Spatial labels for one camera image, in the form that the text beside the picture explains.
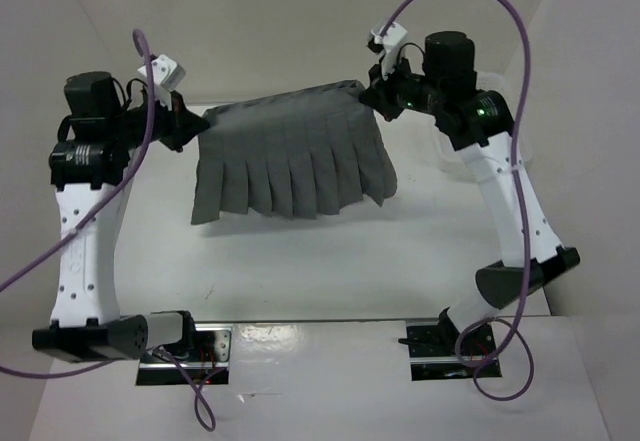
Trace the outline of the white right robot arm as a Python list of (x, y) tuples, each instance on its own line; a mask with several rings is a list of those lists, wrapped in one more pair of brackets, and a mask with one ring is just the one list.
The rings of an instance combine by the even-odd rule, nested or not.
[(523, 161), (511, 151), (514, 120), (506, 100), (478, 87), (473, 41), (458, 31), (427, 36), (416, 74), (402, 53), (406, 37), (399, 25), (369, 35), (379, 60), (360, 99), (388, 121), (405, 110), (434, 117), (477, 183), (501, 250), (497, 262), (477, 271), (471, 295), (439, 316), (439, 345), (459, 354), (473, 341), (469, 325), (483, 324), (522, 292), (531, 294), (575, 268), (580, 255), (550, 227)]

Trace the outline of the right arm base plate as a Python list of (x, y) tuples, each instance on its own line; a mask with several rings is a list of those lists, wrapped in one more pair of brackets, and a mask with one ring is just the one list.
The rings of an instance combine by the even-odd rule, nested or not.
[[(455, 355), (454, 336), (445, 334), (435, 320), (408, 321), (406, 334), (398, 343), (408, 349), (411, 379), (440, 381), (469, 379), (473, 370)], [(494, 351), (496, 343), (490, 326), (485, 325), (463, 341), (460, 354), (465, 361), (480, 361)]]

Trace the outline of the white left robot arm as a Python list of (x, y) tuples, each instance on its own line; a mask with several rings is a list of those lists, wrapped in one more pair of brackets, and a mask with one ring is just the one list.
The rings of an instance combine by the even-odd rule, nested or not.
[(70, 113), (49, 157), (64, 246), (49, 324), (32, 333), (35, 350), (70, 363), (138, 360), (155, 348), (184, 361), (198, 351), (189, 312), (124, 315), (114, 280), (117, 239), (144, 149), (160, 141), (180, 152), (209, 126), (177, 92), (181, 79), (166, 68), (138, 77), (137, 107), (132, 87), (108, 72), (67, 79)]

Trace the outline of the grey pleated skirt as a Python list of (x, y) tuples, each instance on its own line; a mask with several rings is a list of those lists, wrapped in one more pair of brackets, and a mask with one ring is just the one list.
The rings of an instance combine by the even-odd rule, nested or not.
[(364, 198), (383, 205), (398, 180), (363, 91), (343, 80), (205, 111), (192, 224), (249, 211), (315, 219)]

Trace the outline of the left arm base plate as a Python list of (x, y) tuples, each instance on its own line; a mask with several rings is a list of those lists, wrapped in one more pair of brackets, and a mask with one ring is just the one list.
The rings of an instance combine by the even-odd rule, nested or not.
[[(227, 385), (231, 359), (231, 324), (197, 323), (193, 347), (185, 354), (174, 354), (181, 367), (196, 383)], [(138, 365), (136, 386), (179, 386), (187, 381), (164, 355), (146, 354)]]

